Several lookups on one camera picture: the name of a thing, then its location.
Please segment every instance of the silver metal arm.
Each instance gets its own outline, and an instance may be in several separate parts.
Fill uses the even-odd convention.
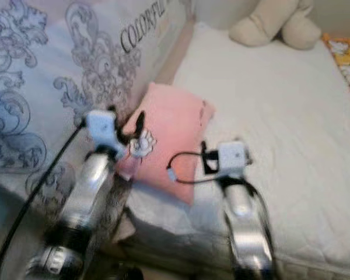
[[[259,201],[243,185],[227,187],[225,196],[235,278],[273,279],[273,256]]]
[[[83,272],[90,240],[106,209],[113,187],[114,164],[125,154],[109,111],[91,111],[86,118],[96,151],[82,170],[57,223],[45,234],[45,245],[28,265],[27,275],[42,279],[78,279]]]
[[[235,279],[273,279],[274,254],[267,209],[258,191],[244,180],[244,170],[251,164],[246,145],[241,141],[220,143],[218,156],[218,174],[226,176],[218,183],[226,198]]]
[[[59,219],[70,226],[94,230],[105,210],[106,196],[113,186],[113,176],[113,162],[107,154],[90,155]]]

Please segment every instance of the stuffed animal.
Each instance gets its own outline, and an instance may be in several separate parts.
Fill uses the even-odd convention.
[[[306,16],[313,0],[261,0],[255,11],[229,31],[232,40],[250,47],[268,44],[281,30],[284,42],[299,50],[315,46],[321,30]]]

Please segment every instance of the white bedsheet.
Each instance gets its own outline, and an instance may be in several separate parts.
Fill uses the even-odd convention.
[[[350,276],[350,90],[325,45],[246,48],[199,23],[174,84],[216,106],[210,147],[248,144],[279,260]],[[214,185],[196,188],[192,208],[137,185],[128,205],[174,234],[226,235]]]

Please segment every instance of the small pink cushion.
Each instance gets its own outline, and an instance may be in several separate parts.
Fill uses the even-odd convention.
[[[140,140],[131,141],[129,154],[117,165],[118,172],[191,205],[193,185],[171,181],[166,167],[176,153],[199,151],[214,107],[185,90],[151,83],[141,105],[124,127],[124,133],[135,130],[141,111],[145,112],[145,129]],[[193,181],[197,160],[194,156],[180,156],[172,168],[179,179]]]

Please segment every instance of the black cable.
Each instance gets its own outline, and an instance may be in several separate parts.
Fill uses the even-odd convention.
[[[169,160],[169,164],[167,165],[166,169],[172,170],[172,163],[173,163],[174,159],[177,158],[178,156],[208,156],[208,155],[210,155],[210,157],[212,159],[214,159],[214,157],[215,157],[213,151],[211,153],[179,152],[179,153],[175,154],[174,156],[172,156],[172,158]],[[175,181],[180,183],[180,184],[184,184],[184,185],[196,185],[196,184],[203,184],[203,183],[212,182],[212,181],[215,181],[217,179],[218,179],[218,177],[205,179],[205,180],[199,180],[199,181],[184,181],[184,180],[180,180],[178,178],[175,178]]]
[[[70,143],[74,140],[74,138],[77,136],[77,134],[79,133],[79,131],[85,126],[85,123],[82,122],[77,128],[76,130],[73,132],[73,134],[68,138],[68,140],[66,141],[65,145],[62,147],[62,149],[58,152],[57,156],[54,158],[54,160],[52,161],[51,165],[49,166],[49,168],[47,169],[47,171],[44,172],[44,174],[42,175],[42,177],[40,178],[39,182],[37,183],[36,187],[33,189],[33,191],[30,193],[29,197],[27,198],[26,202],[23,204],[21,210],[18,213],[17,218],[15,219],[15,221],[13,222],[12,227],[9,230],[8,235],[5,238],[5,241],[0,249],[0,271],[1,271],[1,267],[2,267],[2,263],[5,259],[5,255],[6,252],[8,251],[9,246],[11,245],[12,239],[23,219],[23,217],[25,216],[26,212],[29,210],[31,203],[34,201],[36,195],[39,193],[39,191],[41,190],[41,187],[43,186],[43,184],[46,182],[47,177],[50,175],[50,173],[52,172],[53,168],[56,166],[56,164],[58,163],[58,161],[60,160],[61,156],[64,154],[65,150],[68,148],[68,146],[70,145]]]
[[[169,164],[167,165],[167,169],[171,168],[171,165],[172,165],[174,159],[177,158],[178,156],[202,156],[202,154],[201,153],[195,153],[195,152],[180,152],[180,153],[176,153],[169,160]]]

